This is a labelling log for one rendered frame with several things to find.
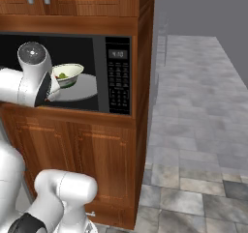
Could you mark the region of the wooden cupboard housing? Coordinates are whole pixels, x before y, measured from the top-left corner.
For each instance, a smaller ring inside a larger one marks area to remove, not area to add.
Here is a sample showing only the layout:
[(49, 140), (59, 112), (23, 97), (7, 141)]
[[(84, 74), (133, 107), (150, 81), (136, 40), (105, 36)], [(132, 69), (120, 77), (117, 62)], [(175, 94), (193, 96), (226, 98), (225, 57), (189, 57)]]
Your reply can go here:
[(34, 15), (0, 15), (0, 32), (52, 33), (65, 35), (101, 35), (131, 37), (131, 113), (129, 115), (99, 111), (66, 109), (41, 105), (31, 108), (0, 102), (0, 119), (9, 141), (16, 147), (15, 123), (58, 125), (67, 136), (71, 168), (82, 173), (78, 162), (75, 137), (78, 129), (117, 128), (127, 142), (128, 197), (124, 207), (103, 204), (94, 199), (85, 209), (91, 219), (101, 224), (134, 228), (137, 219), (143, 178), (155, 0), (139, 0), (136, 17), (46, 15), (45, 1), (34, 0)]

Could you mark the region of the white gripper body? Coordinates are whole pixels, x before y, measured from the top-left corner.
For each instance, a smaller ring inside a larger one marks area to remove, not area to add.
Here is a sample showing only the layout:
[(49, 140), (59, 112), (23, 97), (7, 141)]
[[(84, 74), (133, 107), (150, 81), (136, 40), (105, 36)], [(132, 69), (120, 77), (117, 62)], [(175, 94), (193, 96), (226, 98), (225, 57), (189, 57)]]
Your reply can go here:
[(50, 102), (53, 102), (59, 96), (60, 85), (59, 85), (54, 73), (51, 73), (50, 77), (51, 77), (51, 86), (50, 86), (50, 89), (48, 92), (47, 99)]

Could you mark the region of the black built-in microwave oven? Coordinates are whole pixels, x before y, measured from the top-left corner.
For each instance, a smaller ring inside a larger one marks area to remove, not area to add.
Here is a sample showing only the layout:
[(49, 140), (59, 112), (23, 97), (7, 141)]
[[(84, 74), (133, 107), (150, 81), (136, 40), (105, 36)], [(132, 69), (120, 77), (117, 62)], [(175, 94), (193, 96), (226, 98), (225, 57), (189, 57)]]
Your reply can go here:
[(124, 115), (131, 113), (131, 37), (0, 32), (0, 69), (20, 72), (22, 67), (17, 51), (28, 42), (46, 48), (52, 67), (81, 64), (84, 66), (81, 74), (93, 75), (97, 82), (97, 94), (93, 97), (71, 102), (50, 102), (46, 98), (38, 106)]

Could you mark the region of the white bowl with green rim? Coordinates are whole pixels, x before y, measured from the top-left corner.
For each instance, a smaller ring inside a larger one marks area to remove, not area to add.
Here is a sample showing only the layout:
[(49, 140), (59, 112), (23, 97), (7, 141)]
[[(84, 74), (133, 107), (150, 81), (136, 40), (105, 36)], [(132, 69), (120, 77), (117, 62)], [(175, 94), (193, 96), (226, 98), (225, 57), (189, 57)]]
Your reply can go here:
[(59, 74), (64, 73), (67, 78), (57, 79), (60, 87), (62, 89), (72, 87), (78, 80), (78, 76), (83, 72), (84, 66), (81, 64), (61, 64), (54, 66), (52, 71), (55, 75), (59, 76)]

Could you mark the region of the grey glass turntable plate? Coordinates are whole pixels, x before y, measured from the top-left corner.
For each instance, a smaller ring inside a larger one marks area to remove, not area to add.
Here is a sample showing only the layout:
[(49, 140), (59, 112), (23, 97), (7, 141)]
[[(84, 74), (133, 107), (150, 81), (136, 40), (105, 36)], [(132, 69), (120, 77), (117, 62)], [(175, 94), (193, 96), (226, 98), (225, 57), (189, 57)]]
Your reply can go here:
[(50, 102), (71, 102), (88, 99), (96, 94), (96, 77), (90, 74), (80, 74), (72, 87), (58, 90), (50, 95), (48, 100)]

